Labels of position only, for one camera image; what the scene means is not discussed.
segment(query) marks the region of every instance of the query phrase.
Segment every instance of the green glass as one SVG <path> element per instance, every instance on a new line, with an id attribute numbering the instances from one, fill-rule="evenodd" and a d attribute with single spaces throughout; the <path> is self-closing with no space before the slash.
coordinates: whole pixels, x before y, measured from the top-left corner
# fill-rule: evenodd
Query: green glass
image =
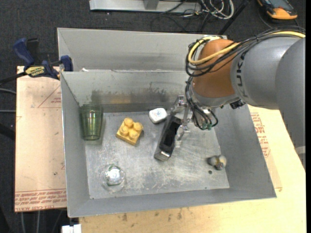
<path id="1" fill-rule="evenodd" d="M 80 107 L 80 118 L 84 140 L 101 138 L 103 108 L 97 104 L 84 104 Z"/>

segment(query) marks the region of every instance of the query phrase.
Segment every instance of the blue clamp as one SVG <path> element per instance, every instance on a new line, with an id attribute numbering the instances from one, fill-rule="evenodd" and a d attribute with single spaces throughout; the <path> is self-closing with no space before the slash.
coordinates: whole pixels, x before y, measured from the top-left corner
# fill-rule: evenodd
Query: blue clamp
<path id="1" fill-rule="evenodd" d="M 15 54 L 26 62 L 24 72 L 30 77 L 49 77 L 53 79 L 60 79 L 59 71 L 55 70 L 53 66 L 46 60 L 42 61 L 40 65 L 34 65 L 35 59 L 27 49 L 26 38 L 19 39 L 13 45 Z M 55 64 L 62 64 L 63 67 L 60 71 L 73 71 L 73 64 L 68 55 L 64 55 Z"/>

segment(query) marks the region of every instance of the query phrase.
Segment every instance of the yellow cable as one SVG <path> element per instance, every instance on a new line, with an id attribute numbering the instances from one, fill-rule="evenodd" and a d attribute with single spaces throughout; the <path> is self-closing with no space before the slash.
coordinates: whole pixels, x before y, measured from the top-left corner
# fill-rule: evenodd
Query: yellow cable
<path id="1" fill-rule="evenodd" d="M 288 35 L 294 35 L 300 38 L 304 38 L 306 37 L 305 34 L 303 33 L 298 33 L 298 32 L 294 32 L 294 31 L 280 31 L 280 32 L 276 32 L 276 33 L 272 33 L 272 34 L 288 34 Z M 205 41 L 205 40 L 216 40 L 216 39 L 220 39 L 220 37 L 217 36 L 210 36 L 210 37 L 203 37 L 202 39 L 200 39 L 198 42 L 196 42 L 193 47 L 190 49 L 189 51 L 189 55 L 188 55 L 188 62 L 193 64 L 193 65 L 199 65 L 199 64 L 203 64 L 206 61 L 216 57 L 217 55 L 220 54 L 225 54 L 228 53 L 231 49 L 233 49 L 234 47 L 236 47 L 239 43 L 233 43 L 231 46 L 226 47 L 210 56 L 205 57 L 204 59 L 201 60 L 192 60 L 192 55 L 194 53 L 194 51 Z"/>
<path id="2" fill-rule="evenodd" d="M 294 32 L 294 31 L 280 31 L 280 32 L 272 33 L 272 34 L 289 34 L 289 35 L 298 36 L 298 37 L 300 37 L 300 38 L 306 37 L 305 34 L 303 34 L 303 33 L 298 33 L 298 32 Z"/>

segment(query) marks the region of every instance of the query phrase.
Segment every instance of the yellow lego brick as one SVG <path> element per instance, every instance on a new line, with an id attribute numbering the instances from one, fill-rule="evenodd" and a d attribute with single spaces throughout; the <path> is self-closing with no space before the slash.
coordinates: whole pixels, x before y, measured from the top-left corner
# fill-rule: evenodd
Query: yellow lego brick
<path id="1" fill-rule="evenodd" d="M 134 122 L 130 117 L 127 117 L 116 133 L 116 137 L 129 144 L 135 145 L 142 129 L 143 126 L 140 122 Z"/>

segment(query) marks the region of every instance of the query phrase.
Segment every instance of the clear glass object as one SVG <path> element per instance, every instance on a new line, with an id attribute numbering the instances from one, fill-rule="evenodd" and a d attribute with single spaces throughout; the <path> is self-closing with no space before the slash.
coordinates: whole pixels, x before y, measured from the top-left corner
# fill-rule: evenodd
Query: clear glass object
<path id="1" fill-rule="evenodd" d="M 120 191 L 125 185 L 125 172 L 115 164 L 110 164 L 101 173 L 101 182 L 108 191 Z"/>
<path id="2" fill-rule="evenodd" d="M 84 140 L 101 138 L 103 108 L 97 104 L 85 104 L 80 107 L 80 118 Z"/>

